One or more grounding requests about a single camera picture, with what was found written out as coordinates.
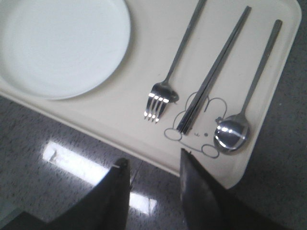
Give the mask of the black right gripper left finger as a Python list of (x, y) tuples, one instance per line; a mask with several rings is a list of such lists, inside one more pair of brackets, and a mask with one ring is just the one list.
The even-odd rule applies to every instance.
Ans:
[(104, 178), (78, 203), (51, 222), (22, 211), (4, 230), (124, 230), (130, 199), (130, 162), (118, 159)]

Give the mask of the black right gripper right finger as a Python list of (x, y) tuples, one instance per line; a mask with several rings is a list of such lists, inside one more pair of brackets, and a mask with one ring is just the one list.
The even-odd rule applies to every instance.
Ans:
[(180, 156), (181, 203), (189, 230), (284, 230), (233, 196), (185, 149)]

